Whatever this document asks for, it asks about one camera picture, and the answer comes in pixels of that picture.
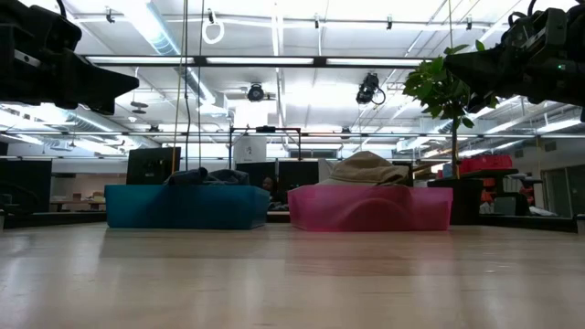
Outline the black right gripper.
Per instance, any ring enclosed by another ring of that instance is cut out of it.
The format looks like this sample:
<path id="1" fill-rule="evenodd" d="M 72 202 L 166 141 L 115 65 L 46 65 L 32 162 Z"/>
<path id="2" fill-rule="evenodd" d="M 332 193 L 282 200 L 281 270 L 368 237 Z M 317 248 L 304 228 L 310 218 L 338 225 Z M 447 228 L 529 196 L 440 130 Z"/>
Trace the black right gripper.
<path id="1" fill-rule="evenodd" d="M 471 88 L 469 113 L 495 108 L 508 98 L 498 89 L 500 78 L 502 90 L 565 90 L 569 86 L 567 14 L 550 7 L 530 15 L 514 12 L 508 22 L 501 45 L 451 54 L 444 61 L 446 69 Z"/>

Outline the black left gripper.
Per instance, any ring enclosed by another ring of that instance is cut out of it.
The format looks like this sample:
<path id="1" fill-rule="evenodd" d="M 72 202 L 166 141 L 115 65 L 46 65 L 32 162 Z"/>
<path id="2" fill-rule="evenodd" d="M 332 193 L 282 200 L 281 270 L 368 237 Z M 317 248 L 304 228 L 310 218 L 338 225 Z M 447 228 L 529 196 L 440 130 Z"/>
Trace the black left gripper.
<path id="1" fill-rule="evenodd" d="M 63 63 L 68 57 L 68 98 L 101 115 L 115 113 L 114 99 L 139 87 L 134 76 L 102 69 L 73 52 L 81 31 L 61 13 L 18 0 L 0 0 L 0 101 L 64 103 Z"/>

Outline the beige baseball cap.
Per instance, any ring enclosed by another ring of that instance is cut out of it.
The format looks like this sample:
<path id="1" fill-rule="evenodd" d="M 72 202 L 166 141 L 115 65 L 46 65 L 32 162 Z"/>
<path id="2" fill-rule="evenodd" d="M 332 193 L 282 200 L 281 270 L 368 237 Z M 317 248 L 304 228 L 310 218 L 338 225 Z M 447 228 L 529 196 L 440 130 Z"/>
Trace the beige baseball cap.
<path id="1" fill-rule="evenodd" d="M 349 185 L 382 186 L 397 184 L 409 175 L 409 168 L 394 165 L 369 151 L 353 154 L 337 163 L 328 179 Z"/>
<path id="2" fill-rule="evenodd" d="M 319 185 L 322 186 L 395 186 L 395 185 L 403 185 L 406 182 L 405 178 L 400 177 L 396 179 L 392 177 L 386 181 L 373 181 L 373 180 L 342 180 L 340 178 L 332 178 L 329 177 L 322 182 L 319 182 Z"/>

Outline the red storage bin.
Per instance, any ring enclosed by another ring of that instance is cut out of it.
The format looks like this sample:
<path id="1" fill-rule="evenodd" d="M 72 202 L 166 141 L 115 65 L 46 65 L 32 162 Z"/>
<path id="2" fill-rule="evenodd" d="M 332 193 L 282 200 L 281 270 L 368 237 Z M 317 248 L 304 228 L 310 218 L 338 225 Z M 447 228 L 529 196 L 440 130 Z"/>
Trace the red storage bin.
<path id="1" fill-rule="evenodd" d="M 486 154 L 463 158 L 459 170 L 461 174 L 483 170 L 512 169 L 513 161 L 508 154 Z"/>

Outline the black computer monitor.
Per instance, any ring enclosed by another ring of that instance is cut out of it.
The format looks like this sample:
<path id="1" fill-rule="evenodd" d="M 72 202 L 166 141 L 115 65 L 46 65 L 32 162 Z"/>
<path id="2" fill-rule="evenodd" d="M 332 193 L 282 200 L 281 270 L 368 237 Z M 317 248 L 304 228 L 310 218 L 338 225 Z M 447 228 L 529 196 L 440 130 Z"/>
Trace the black computer monitor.
<path id="1" fill-rule="evenodd" d="M 278 192 L 287 198 L 289 190 L 319 182 L 317 162 L 286 161 L 278 164 Z"/>
<path id="2" fill-rule="evenodd" d="M 161 185 L 179 170 L 180 147 L 142 148 L 129 152 L 126 184 Z"/>
<path id="3" fill-rule="evenodd" d="M 274 162 L 241 163 L 236 164 L 236 169 L 249 174 L 250 184 L 252 186 L 262 188 L 262 180 L 266 176 L 270 176 L 276 180 L 276 164 Z"/>

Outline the black partition panel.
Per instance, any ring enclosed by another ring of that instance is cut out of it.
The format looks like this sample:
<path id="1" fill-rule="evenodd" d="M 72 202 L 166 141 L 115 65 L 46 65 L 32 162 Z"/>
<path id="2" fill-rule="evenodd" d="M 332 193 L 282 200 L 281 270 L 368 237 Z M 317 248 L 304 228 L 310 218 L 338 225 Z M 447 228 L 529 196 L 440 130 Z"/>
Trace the black partition panel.
<path id="1" fill-rule="evenodd" d="M 0 211 L 13 215 L 48 212 L 51 172 L 50 161 L 0 160 Z"/>

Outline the green potted plant black pot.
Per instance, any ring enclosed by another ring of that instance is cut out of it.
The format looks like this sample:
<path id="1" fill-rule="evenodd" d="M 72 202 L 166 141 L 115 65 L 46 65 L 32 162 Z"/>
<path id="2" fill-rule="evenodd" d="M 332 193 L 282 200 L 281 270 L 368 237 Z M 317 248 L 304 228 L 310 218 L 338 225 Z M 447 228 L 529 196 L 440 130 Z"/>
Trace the green potted plant black pot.
<path id="1" fill-rule="evenodd" d="M 447 68 L 447 58 L 462 52 L 467 46 L 450 45 L 443 54 L 432 60 L 422 61 L 404 83 L 403 94 L 418 101 L 431 118 L 446 121 L 451 134 L 452 175 L 431 182 L 432 187 L 449 187 L 453 201 L 451 223 L 472 225 L 479 216 L 482 185 L 478 180 L 461 178 L 461 161 L 458 147 L 458 130 L 461 126 L 474 127 L 470 117 L 473 92 L 469 84 L 456 77 Z"/>

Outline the blue plastic bin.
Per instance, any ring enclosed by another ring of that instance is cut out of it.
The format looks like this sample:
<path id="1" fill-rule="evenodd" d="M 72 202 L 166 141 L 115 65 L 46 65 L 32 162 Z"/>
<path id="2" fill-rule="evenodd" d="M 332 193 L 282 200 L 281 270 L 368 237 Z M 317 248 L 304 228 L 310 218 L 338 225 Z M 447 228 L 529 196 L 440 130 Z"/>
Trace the blue plastic bin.
<path id="1" fill-rule="evenodd" d="M 109 185 L 111 228 L 249 230 L 266 223 L 270 194 L 256 186 Z"/>

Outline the white box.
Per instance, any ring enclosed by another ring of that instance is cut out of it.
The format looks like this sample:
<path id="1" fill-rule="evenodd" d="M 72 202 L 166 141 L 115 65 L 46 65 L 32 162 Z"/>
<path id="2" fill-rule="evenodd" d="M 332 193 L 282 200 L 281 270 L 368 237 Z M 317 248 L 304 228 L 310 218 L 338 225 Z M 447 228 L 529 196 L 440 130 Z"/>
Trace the white box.
<path id="1" fill-rule="evenodd" d="M 267 158 L 267 138 L 242 136 L 233 143 L 234 163 L 259 163 Z"/>

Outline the long overhead light bar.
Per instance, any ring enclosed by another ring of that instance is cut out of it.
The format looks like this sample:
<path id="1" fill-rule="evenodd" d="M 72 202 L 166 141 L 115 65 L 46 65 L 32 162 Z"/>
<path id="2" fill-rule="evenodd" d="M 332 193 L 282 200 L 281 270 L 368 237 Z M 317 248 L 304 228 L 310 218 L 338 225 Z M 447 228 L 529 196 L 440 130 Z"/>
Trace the long overhead light bar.
<path id="1" fill-rule="evenodd" d="M 356 57 L 236 57 L 236 56 L 106 56 L 84 55 L 100 67 L 217 67 L 217 68 L 348 68 L 414 69 L 431 58 L 356 58 Z"/>

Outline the pink plastic bin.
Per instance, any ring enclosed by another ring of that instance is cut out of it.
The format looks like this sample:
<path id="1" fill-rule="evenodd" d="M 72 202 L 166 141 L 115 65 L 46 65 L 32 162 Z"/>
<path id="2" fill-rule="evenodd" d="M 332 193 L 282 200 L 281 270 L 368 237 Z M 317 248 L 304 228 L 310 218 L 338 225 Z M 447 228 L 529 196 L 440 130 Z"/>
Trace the pink plastic bin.
<path id="1" fill-rule="evenodd" d="M 449 187 L 302 186 L 288 193 L 290 220 L 306 231 L 444 231 Z"/>

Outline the thin black metal frame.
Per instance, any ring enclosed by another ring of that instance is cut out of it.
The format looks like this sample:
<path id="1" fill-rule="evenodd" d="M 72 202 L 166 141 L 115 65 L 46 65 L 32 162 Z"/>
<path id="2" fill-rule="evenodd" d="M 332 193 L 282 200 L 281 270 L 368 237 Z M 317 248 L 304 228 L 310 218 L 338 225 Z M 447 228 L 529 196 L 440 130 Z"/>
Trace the thin black metal frame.
<path id="1" fill-rule="evenodd" d="M 263 125 L 259 127 L 244 127 L 244 128 L 234 128 L 233 126 L 229 127 L 229 141 L 227 144 L 227 148 L 229 151 L 228 155 L 228 162 L 229 165 L 235 165 L 234 158 L 233 158 L 233 143 L 242 136 L 258 136 L 258 137 L 266 137 L 267 144 L 269 143 L 269 139 L 274 137 L 277 138 L 283 148 L 288 151 L 292 144 L 294 143 L 298 147 L 298 154 L 297 160 L 301 161 L 301 149 L 302 149 L 302 131 L 300 128 L 291 128 L 291 127 L 274 127 Z M 271 157 L 267 155 L 266 161 L 269 162 Z"/>

